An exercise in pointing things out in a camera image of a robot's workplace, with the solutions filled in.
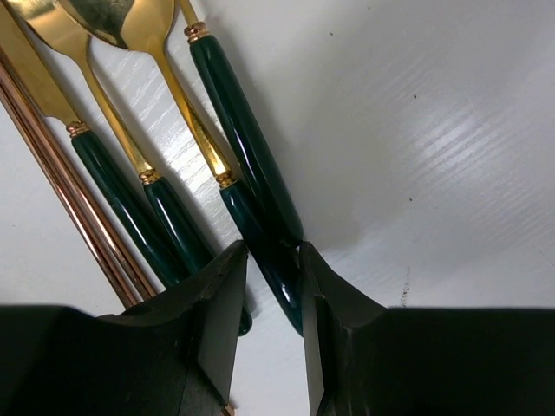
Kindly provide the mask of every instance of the chopstick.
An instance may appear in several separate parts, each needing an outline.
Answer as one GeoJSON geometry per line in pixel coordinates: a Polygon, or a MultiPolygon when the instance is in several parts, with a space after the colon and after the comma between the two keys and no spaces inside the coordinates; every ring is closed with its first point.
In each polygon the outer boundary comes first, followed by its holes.
{"type": "Polygon", "coordinates": [[[0,50],[1,101],[121,303],[127,309],[140,302],[127,278],[144,300],[154,296],[146,274],[4,63],[0,50]]]}

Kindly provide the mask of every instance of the dark green handle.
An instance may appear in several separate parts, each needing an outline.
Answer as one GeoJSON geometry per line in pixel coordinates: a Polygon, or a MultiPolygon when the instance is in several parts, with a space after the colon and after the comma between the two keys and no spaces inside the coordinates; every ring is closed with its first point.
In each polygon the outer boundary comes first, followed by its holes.
{"type": "MultiPolygon", "coordinates": [[[[144,189],[158,219],[172,239],[181,262],[191,275],[197,274],[214,259],[214,255],[180,197],[166,178],[160,178],[152,184],[145,185],[144,189]]],[[[251,312],[244,304],[239,335],[245,335],[251,327],[251,312]]]]}
{"type": "Polygon", "coordinates": [[[164,231],[147,214],[133,187],[93,132],[73,138],[72,145],[93,180],[164,286],[188,276],[164,231]]]}
{"type": "Polygon", "coordinates": [[[220,194],[277,302],[302,336],[300,271],[293,256],[266,234],[264,220],[245,184],[237,181],[220,194]]]}
{"type": "Polygon", "coordinates": [[[191,54],[266,227],[277,241],[297,247],[301,220],[224,50],[214,36],[205,36],[191,43],[191,54]]]}

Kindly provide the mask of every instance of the white surface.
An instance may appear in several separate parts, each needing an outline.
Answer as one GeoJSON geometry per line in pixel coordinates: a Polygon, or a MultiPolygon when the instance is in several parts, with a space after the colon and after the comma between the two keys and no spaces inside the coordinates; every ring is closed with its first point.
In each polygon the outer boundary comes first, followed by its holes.
{"type": "MultiPolygon", "coordinates": [[[[336,271],[385,305],[553,306],[552,0],[202,3],[307,238],[336,271]]],[[[173,62],[206,104],[183,28],[180,17],[173,62]]],[[[152,60],[94,52],[137,136],[193,196],[213,241],[230,243],[238,233],[152,60]]],[[[56,60],[112,138],[75,68],[56,60]]],[[[0,162],[0,300],[120,310],[11,127],[0,162]]],[[[238,343],[238,415],[308,414],[302,340],[253,264],[248,283],[257,316],[238,343]]]]}

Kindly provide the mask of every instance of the knife handle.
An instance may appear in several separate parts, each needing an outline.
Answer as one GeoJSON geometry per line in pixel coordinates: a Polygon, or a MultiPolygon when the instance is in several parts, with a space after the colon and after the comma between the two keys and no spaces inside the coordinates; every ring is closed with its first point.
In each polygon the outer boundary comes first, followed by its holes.
{"type": "Polygon", "coordinates": [[[236,181],[221,189],[220,194],[279,306],[303,336],[300,270],[293,256],[266,234],[264,220],[244,183],[236,181]]]}
{"type": "Polygon", "coordinates": [[[188,276],[158,224],[116,165],[96,134],[87,130],[71,134],[71,143],[154,274],[164,286],[174,286],[188,276]]]}
{"type": "Polygon", "coordinates": [[[212,35],[191,36],[191,31],[203,28],[204,23],[195,23],[186,34],[206,92],[261,214],[268,220],[269,232],[277,241],[297,247],[304,231],[291,195],[218,40],[212,35]]]}
{"type": "MultiPolygon", "coordinates": [[[[144,190],[167,235],[172,239],[181,262],[191,275],[204,269],[214,259],[214,255],[169,181],[166,178],[154,179],[144,184],[144,190]]],[[[251,312],[244,303],[239,335],[247,334],[251,327],[251,312]]]]}

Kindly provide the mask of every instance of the gold knife blade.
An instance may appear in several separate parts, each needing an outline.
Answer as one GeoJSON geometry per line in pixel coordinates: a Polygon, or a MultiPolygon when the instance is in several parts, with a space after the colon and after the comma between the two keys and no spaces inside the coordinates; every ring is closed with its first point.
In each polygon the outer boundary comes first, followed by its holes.
{"type": "Polygon", "coordinates": [[[21,29],[8,6],[0,0],[0,48],[25,91],[45,117],[54,117],[64,126],[80,118],[68,102],[56,78],[42,61],[35,45],[21,29]]]}

